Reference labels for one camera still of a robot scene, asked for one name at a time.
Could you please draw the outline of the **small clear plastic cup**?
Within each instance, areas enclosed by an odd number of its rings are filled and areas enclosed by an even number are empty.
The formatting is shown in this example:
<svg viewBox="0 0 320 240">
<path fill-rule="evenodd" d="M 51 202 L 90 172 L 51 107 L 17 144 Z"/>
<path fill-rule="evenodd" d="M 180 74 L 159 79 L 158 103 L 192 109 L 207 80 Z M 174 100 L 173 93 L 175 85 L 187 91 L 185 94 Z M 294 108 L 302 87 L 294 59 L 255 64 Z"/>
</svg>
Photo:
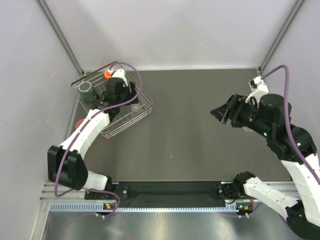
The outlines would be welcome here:
<svg viewBox="0 0 320 240">
<path fill-rule="evenodd" d="M 132 104 L 131 105 L 131 115 L 136 116 L 142 111 L 142 107 L 140 104 Z"/>
</svg>

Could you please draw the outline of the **grey mug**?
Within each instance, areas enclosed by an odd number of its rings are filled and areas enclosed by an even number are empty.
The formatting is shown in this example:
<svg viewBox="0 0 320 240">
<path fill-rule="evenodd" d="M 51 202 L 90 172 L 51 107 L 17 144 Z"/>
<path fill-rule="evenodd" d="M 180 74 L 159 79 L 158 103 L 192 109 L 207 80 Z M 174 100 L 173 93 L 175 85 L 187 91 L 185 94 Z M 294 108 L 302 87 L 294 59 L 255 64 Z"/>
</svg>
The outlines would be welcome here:
<svg viewBox="0 0 320 240">
<path fill-rule="evenodd" d="M 92 103 L 100 98 L 100 96 L 94 90 L 93 85 L 89 81 L 83 81 L 80 83 L 77 87 L 77 90 L 81 99 L 85 103 Z"/>
</svg>

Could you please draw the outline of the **orange mug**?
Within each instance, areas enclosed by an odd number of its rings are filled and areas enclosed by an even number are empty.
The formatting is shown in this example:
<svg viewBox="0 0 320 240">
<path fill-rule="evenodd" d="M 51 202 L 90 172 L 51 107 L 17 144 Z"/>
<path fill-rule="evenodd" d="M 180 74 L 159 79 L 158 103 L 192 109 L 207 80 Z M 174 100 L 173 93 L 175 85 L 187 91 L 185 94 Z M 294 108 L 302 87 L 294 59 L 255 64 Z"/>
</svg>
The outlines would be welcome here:
<svg viewBox="0 0 320 240">
<path fill-rule="evenodd" d="M 114 74 L 115 70 L 112 68 L 112 69 L 107 69 L 105 72 L 104 72 L 104 79 L 105 81 L 107 82 Z"/>
</svg>

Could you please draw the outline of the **pink plastic cup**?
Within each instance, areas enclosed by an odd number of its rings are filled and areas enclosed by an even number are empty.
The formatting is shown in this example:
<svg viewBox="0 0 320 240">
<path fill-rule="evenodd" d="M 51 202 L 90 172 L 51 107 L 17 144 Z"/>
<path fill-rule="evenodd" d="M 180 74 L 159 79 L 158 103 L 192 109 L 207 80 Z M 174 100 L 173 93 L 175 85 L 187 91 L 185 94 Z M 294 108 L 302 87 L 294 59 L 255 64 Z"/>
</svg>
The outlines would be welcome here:
<svg viewBox="0 0 320 240">
<path fill-rule="evenodd" d="M 75 130 L 80 130 L 81 127 L 83 126 L 85 119 L 80 119 L 76 124 L 75 124 Z"/>
</svg>

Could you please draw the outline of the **large clear plastic cup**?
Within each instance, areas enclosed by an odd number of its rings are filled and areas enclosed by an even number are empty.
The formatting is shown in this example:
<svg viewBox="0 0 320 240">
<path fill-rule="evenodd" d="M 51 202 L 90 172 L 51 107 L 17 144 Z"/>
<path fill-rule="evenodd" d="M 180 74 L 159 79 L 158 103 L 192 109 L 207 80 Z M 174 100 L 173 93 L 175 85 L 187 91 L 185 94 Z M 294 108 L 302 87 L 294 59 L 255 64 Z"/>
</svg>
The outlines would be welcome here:
<svg viewBox="0 0 320 240">
<path fill-rule="evenodd" d="M 245 131 L 245 132 L 252 132 L 253 130 L 247 126 L 243 126 L 242 129 Z"/>
</svg>

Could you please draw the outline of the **aluminium frame post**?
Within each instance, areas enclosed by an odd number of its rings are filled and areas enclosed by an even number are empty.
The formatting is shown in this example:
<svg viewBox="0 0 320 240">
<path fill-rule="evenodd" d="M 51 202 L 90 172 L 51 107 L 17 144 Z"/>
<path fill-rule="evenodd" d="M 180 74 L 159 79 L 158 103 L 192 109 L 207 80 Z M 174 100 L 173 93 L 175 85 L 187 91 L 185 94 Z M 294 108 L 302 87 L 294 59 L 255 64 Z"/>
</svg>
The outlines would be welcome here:
<svg viewBox="0 0 320 240">
<path fill-rule="evenodd" d="M 82 75 L 84 73 L 83 69 L 81 68 L 72 48 L 70 47 L 63 31 L 61 30 L 56 18 L 54 17 L 50 7 L 48 6 L 47 2 L 45 0 L 36 0 L 36 3 L 38 4 L 39 8 L 45 15 L 45 18 L 47 19 L 49 25 L 51 26 L 54 34 L 56 35 L 58 41 L 60 42 L 62 48 L 64 49 L 66 55 L 70 59 L 72 65 L 76 69 L 76 71 Z"/>
<path fill-rule="evenodd" d="M 285 18 L 284 23 L 281 25 L 281 28 L 275 39 L 273 40 L 271 46 L 269 47 L 265 57 L 263 58 L 260 66 L 257 68 L 257 73 L 259 76 L 263 74 L 263 71 L 266 69 L 270 61 L 272 60 L 274 54 L 278 50 L 279 46 L 281 45 L 282 41 L 284 40 L 287 32 L 289 31 L 291 25 L 295 21 L 296 17 L 298 16 L 299 12 L 303 8 L 306 0 L 296 0 L 293 4 L 293 7 L 289 11 L 287 17 Z"/>
</svg>

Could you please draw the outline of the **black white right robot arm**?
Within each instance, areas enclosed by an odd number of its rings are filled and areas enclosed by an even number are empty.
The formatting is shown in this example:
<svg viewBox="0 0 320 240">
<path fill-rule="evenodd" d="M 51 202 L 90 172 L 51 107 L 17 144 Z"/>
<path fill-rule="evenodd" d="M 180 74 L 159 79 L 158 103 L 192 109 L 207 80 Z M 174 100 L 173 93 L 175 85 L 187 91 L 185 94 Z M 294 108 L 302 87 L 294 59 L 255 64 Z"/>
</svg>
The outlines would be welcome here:
<svg viewBox="0 0 320 240">
<path fill-rule="evenodd" d="M 281 95 L 268 93 L 260 100 L 232 94 L 227 102 L 210 114 L 221 124 L 230 122 L 233 128 L 247 127 L 266 140 L 268 148 L 289 172 L 299 198 L 287 196 L 246 171 L 236 175 L 230 184 L 230 198 L 253 197 L 277 212 L 297 236 L 306 240 L 320 238 L 320 187 L 300 151 L 316 175 L 320 173 L 317 148 L 310 133 L 293 124 L 286 125 L 285 104 Z"/>
</svg>

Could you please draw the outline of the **aluminium frame post right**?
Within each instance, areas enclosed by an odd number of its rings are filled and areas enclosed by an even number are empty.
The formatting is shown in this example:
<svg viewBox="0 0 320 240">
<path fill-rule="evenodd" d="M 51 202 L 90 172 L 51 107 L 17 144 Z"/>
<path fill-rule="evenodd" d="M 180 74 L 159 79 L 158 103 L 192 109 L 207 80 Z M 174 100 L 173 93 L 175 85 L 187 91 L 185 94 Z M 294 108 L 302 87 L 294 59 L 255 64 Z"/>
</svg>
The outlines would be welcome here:
<svg viewBox="0 0 320 240">
<path fill-rule="evenodd" d="M 306 0 L 296 0 L 293 4 L 293 7 L 289 11 L 287 17 L 285 18 L 284 23 L 281 25 L 281 28 L 275 39 L 273 40 L 271 46 L 269 47 L 265 57 L 263 58 L 260 66 L 257 68 L 257 73 L 259 76 L 263 74 L 263 71 L 266 69 L 270 61 L 272 60 L 274 54 L 278 50 L 279 46 L 281 45 L 282 41 L 284 40 L 287 32 L 289 31 L 291 25 L 295 21 L 296 17 L 298 16 L 299 12 L 303 8 Z"/>
</svg>

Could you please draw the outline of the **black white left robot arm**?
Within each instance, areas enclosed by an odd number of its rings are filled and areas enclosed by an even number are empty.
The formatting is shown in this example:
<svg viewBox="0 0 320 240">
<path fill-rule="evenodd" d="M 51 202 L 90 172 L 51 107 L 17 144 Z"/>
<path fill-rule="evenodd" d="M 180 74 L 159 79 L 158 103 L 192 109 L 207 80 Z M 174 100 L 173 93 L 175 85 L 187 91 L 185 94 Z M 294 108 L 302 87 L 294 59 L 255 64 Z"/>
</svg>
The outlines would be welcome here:
<svg viewBox="0 0 320 240">
<path fill-rule="evenodd" d="M 47 175 L 56 186 L 72 190 L 95 189 L 103 199 L 113 194 L 106 175 L 89 171 L 85 155 L 101 131 L 112 123 L 122 106 L 136 104 L 139 91 L 136 84 L 124 77 L 111 77 L 101 98 L 92 103 L 87 116 L 78 128 L 58 146 L 47 151 Z"/>
</svg>

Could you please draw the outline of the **aluminium frame post left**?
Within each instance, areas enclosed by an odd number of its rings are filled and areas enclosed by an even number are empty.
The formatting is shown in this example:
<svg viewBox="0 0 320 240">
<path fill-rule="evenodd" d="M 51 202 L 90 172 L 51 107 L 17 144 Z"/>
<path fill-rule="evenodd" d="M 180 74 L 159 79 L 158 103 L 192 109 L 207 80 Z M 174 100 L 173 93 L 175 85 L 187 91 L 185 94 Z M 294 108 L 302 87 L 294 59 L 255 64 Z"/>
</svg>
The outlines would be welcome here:
<svg viewBox="0 0 320 240">
<path fill-rule="evenodd" d="M 54 34 L 56 35 L 58 41 L 60 42 L 62 48 L 64 49 L 66 55 L 70 59 L 72 65 L 76 69 L 76 71 L 82 75 L 84 73 L 83 69 L 81 68 L 72 48 L 70 47 L 63 31 L 61 30 L 56 18 L 54 17 L 50 7 L 48 6 L 47 2 L 45 0 L 36 0 L 36 3 L 38 4 L 39 8 L 45 15 L 45 18 L 47 19 L 49 25 L 51 26 Z"/>
</svg>

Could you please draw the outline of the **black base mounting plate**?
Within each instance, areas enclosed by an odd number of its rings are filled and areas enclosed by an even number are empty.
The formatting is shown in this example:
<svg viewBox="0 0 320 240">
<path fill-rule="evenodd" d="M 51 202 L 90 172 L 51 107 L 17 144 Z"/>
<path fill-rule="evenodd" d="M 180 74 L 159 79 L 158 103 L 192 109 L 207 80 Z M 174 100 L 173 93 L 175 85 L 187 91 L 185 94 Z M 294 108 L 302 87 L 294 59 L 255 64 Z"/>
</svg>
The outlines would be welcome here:
<svg viewBox="0 0 320 240">
<path fill-rule="evenodd" d="M 107 187 L 121 208 L 224 207 L 227 200 L 249 200 L 234 184 L 220 181 L 119 181 Z"/>
</svg>

